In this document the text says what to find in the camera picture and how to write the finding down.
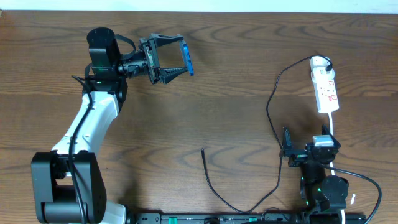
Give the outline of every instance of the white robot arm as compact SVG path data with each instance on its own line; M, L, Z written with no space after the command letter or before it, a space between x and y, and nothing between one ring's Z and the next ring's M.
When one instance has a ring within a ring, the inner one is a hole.
M134 50L120 54L116 39ZM126 99L126 78L148 75L152 84L167 84L193 68L183 36L151 34L134 42L97 28L87 35L92 64L86 67L83 101L75 120L51 152L37 152L32 159L32 181L36 216L41 223L134 223L127 208L107 201L106 190L96 158L106 131L118 116ZM179 42L184 67L161 68L157 47ZM90 67L94 75L89 75ZM73 185L58 185L57 179L71 176Z

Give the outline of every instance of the wooden table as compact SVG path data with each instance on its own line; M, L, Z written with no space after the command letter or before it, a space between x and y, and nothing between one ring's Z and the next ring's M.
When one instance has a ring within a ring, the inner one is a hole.
M376 180L383 200L373 223L396 223L398 206L398 16L362 14L39 12L0 18L0 223L35 223L30 160L49 151L81 104L91 62L87 33L109 27L138 41L151 32L184 35L195 76L168 85L128 80L121 114L105 137L99 166L108 198L135 211L232 212L208 188L251 208L277 180L279 148L266 118L277 74L311 54L333 60L340 109L333 113L342 147L335 166ZM121 50L131 50L120 44ZM178 45L161 64L181 64ZM297 148L320 134L308 62L285 73L270 105L278 133L290 128ZM369 215L376 188L349 180L347 211ZM294 210L300 171L284 160L280 187L255 212ZM350 205L352 194L356 200Z

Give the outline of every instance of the power strip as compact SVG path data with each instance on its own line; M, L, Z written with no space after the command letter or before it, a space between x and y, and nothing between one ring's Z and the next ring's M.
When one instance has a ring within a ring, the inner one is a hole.
M334 80L335 71L333 69L326 71L329 64L330 62L323 57L314 56L310 59L311 79L319 113L331 113L339 108Z

